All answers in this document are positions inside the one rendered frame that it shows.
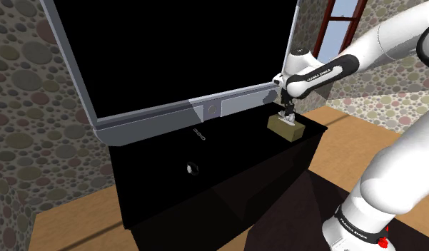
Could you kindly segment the black tv cabinet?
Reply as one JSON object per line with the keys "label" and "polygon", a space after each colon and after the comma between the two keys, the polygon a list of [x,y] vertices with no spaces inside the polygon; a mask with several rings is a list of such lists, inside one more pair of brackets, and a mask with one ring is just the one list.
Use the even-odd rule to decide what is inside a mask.
{"label": "black tv cabinet", "polygon": [[[290,142],[269,103],[109,149],[123,226],[138,251],[217,251],[254,224],[311,164],[325,126]],[[187,172],[195,163],[198,175]]]}

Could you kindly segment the dark robot stand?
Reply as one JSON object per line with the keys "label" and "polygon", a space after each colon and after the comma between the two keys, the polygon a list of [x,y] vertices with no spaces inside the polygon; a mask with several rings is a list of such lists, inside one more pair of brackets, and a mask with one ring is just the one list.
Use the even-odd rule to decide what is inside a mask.
{"label": "dark robot stand", "polygon": [[244,251],[330,251],[322,224],[348,192],[307,170],[249,230]]}

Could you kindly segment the large grey-framed television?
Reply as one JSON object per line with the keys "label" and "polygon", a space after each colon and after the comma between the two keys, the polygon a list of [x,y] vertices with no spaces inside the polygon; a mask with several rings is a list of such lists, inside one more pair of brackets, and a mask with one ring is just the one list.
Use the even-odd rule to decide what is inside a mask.
{"label": "large grey-framed television", "polygon": [[301,0],[40,0],[96,137],[121,146],[273,102]]}

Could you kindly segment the olive tissue box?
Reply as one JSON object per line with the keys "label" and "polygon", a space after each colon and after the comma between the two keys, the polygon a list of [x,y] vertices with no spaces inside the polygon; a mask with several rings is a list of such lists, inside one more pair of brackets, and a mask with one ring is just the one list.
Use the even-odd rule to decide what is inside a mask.
{"label": "olive tissue box", "polygon": [[279,114],[275,114],[268,118],[267,128],[280,137],[293,142],[303,136],[306,127],[297,121],[290,123]]}

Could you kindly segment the red-framed window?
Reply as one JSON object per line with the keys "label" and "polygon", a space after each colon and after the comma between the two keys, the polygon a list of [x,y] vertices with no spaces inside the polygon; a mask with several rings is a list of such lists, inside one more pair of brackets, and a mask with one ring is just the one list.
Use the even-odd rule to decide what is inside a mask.
{"label": "red-framed window", "polygon": [[329,0],[313,56],[327,63],[347,48],[368,0]]}

